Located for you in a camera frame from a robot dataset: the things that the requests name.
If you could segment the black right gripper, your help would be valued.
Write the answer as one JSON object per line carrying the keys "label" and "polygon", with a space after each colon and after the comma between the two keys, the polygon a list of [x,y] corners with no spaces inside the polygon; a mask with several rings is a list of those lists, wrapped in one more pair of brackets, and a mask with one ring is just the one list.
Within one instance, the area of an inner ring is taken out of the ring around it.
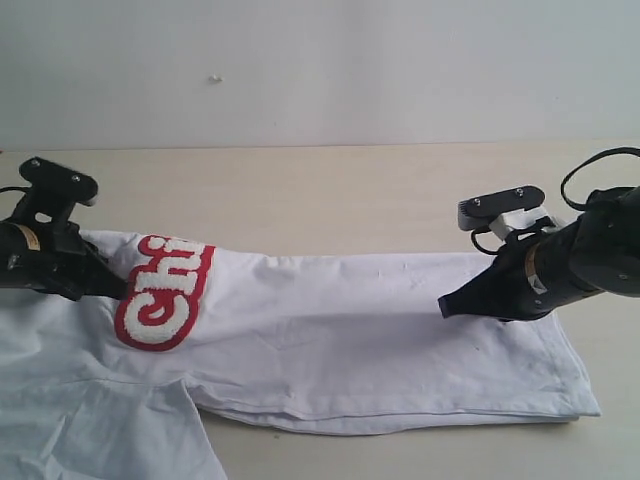
{"label": "black right gripper", "polygon": [[496,283],[495,275],[486,271],[441,296],[438,306],[442,317],[472,315],[534,321],[589,298],[590,286],[570,270],[570,250],[570,241],[559,236],[527,246]]}

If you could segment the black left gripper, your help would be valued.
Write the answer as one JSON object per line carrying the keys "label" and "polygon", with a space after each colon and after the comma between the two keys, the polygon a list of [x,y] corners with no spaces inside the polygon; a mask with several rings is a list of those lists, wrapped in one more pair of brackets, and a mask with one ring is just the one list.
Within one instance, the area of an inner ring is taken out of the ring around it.
{"label": "black left gripper", "polygon": [[126,296],[126,280],[77,231],[63,235],[58,245],[49,233],[8,221],[1,223],[1,287],[69,300],[85,295],[116,300]]}

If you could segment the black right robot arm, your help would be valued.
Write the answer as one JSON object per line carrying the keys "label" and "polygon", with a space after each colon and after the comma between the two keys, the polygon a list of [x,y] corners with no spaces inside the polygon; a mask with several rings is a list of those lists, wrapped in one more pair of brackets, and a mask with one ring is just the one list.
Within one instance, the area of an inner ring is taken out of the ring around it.
{"label": "black right robot arm", "polygon": [[595,190],[571,224],[540,220],[507,235],[490,266],[438,299],[445,318],[534,321],[558,307],[612,293],[639,296],[639,189]]}

